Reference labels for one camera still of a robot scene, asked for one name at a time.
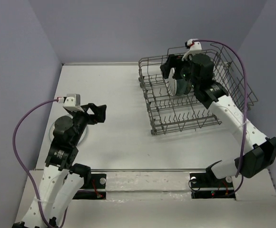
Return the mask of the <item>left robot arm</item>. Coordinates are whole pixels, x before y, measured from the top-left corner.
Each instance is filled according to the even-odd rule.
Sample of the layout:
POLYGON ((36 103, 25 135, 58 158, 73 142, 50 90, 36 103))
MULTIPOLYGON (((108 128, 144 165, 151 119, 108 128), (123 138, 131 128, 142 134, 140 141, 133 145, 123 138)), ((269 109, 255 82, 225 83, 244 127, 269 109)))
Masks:
POLYGON ((105 122, 107 106, 72 102, 63 107, 68 115, 54 122, 53 139, 39 185, 23 162, 19 162, 32 183, 35 196, 20 222, 13 224, 14 228, 63 227, 73 197, 90 185, 91 168, 74 163, 79 152, 77 145, 88 125, 105 122))

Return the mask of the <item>teal plate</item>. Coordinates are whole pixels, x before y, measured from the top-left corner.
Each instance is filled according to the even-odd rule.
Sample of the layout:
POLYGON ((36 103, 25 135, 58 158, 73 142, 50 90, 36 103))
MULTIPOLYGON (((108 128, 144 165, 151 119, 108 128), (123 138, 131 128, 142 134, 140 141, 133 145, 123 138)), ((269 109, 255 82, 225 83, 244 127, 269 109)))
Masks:
POLYGON ((191 91, 192 85, 190 82, 186 81, 185 79, 179 79, 177 80, 177 89, 176 89, 176 95, 182 96, 182 95, 188 95, 191 91))

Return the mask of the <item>blue striped white plate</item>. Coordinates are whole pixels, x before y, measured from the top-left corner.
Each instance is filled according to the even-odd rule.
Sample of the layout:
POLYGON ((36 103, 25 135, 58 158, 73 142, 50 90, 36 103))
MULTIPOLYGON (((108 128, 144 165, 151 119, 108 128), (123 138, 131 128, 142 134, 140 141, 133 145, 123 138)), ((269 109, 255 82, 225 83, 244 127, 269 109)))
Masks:
POLYGON ((165 84, 167 86, 167 92, 170 96, 175 96, 177 93, 177 81, 173 78, 174 68, 170 70, 169 76, 165 79, 165 84))

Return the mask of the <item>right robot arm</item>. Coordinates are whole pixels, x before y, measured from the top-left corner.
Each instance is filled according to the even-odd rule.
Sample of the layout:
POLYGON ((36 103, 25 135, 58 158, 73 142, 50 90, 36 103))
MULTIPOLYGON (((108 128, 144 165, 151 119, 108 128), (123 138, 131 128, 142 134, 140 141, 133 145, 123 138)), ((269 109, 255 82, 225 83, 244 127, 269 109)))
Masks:
POLYGON ((276 137, 268 138, 246 117, 246 110, 240 110, 228 91, 214 79, 214 63, 208 55, 168 56, 160 66, 164 79, 185 80, 193 89, 195 98, 229 130, 240 144, 240 156, 217 161, 206 168, 205 181, 209 186, 218 185, 223 178, 241 175, 252 178, 273 164, 276 158, 276 137))

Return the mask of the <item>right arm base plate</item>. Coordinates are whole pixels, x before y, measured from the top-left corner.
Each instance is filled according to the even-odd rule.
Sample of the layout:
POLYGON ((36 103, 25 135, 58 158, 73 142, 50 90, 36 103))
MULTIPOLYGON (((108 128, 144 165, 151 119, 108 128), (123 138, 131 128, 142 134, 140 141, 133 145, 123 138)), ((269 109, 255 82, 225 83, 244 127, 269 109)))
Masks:
POLYGON ((231 177, 208 180, 206 173, 190 173, 188 186, 192 199, 235 199, 234 185, 231 177))

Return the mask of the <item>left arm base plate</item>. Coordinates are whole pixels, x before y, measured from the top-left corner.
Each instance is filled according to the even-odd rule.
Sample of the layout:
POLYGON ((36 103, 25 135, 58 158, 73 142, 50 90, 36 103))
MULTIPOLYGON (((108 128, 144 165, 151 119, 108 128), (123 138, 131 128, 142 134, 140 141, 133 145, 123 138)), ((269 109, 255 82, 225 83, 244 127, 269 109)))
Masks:
POLYGON ((107 175, 105 173, 92 173, 91 179, 77 191, 74 200, 105 200, 107 175))

